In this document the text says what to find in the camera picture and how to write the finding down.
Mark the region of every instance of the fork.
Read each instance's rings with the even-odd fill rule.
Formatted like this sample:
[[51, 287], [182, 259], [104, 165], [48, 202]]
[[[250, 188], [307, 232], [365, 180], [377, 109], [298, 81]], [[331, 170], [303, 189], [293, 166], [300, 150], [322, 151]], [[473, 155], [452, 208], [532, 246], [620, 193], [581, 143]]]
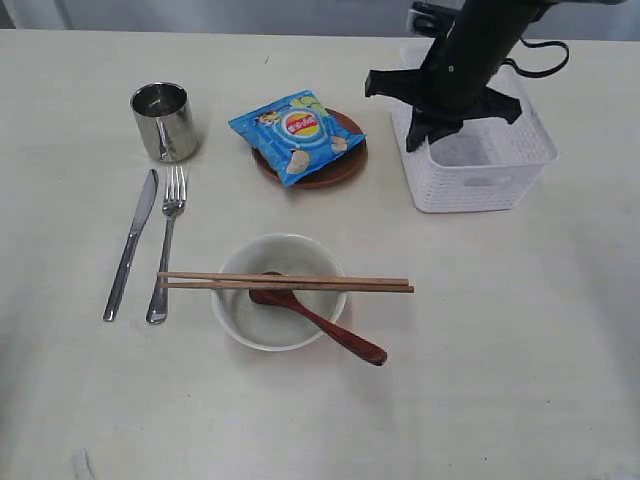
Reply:
[[[164, 182], [164, 200], [162, 201], [162, 214], [167, 217], [162, 242], [162, 255], [160, 256], [160, 268], [158, 271], [166, 272], [169, 267], [169, 251], [171, 250], [171, 238], [173, 237], [173, 224], [176, 217], [184, 211], [187, 203], [187, 183], [184, 178], [182, 166], [172, 165], [167, 167], [167, 175]], [[149, 310], [147, 310], [147, 322], [159, 325], [167, 319], [167, 306], [169, 293], [166, 288], [160, 288], [159, 280], [153, 289]]]

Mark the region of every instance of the metal cup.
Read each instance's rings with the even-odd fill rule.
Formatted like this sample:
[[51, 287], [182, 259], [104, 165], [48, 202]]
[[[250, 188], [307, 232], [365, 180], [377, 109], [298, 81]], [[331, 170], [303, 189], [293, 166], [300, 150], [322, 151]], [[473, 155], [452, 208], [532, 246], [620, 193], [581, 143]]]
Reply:
[[150, 83], [131, 97], [131, 108], [149, 156], [179, 162], [198, 147], [187, 92], [167, 82]]

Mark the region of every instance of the chip bag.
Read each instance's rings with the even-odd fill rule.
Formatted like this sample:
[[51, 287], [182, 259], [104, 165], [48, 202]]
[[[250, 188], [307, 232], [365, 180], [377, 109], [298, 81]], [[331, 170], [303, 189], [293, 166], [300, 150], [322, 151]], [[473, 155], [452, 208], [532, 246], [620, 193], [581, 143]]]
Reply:
[[362, 140], [305, 90], [245, 113], [229, 126], [260, 150], [285, 187], [344, 155]]

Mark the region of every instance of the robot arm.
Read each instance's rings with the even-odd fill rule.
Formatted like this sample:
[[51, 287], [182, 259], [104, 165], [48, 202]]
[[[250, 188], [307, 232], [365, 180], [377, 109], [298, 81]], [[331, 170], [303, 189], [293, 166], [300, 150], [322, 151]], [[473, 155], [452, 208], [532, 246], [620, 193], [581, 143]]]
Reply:
[[[617, 4], [624, 0], [568, 0]], [[413, 29], [435, 37], [419, 69], [371, 70], [365, 96], [386, 95], [413, 106], [408, 152], [458, 132], [464, 120], [522, 113], [517, 99], [486, 85], [530, 23], [558, 1], [466, 0], [460, 11], [416, 2]]]

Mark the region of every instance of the basket handle hole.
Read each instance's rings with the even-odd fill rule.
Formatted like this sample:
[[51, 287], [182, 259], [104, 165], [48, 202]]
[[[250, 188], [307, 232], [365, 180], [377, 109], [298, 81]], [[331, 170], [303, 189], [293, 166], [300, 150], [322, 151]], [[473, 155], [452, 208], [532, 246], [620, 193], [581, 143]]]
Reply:
[[496, 185], [504, 185], [513, 180], [511, 175], [501, 175], [494, 178], [471, 177], [464, 181], [465, 187], [495, 187]]

